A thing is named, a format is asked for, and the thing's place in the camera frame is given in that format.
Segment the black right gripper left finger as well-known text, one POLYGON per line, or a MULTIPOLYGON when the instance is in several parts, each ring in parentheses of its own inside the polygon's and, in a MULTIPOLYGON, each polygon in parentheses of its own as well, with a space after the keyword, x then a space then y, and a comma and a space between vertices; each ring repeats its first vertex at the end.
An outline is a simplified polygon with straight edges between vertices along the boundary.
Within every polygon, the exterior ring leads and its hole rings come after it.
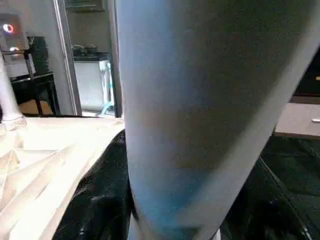
POLYGON ((120 131, 80 180, 54 240, 126 240, 132 213, 126 135, 120 131))

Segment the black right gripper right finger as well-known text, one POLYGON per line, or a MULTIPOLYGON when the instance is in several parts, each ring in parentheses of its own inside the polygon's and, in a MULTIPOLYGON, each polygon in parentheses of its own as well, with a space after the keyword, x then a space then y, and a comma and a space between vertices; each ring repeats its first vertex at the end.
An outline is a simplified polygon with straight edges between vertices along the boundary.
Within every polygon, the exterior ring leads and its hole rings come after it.
POLYGON ((223 240, 311 240, 313 225, 259 159, 220 226, 223 240))

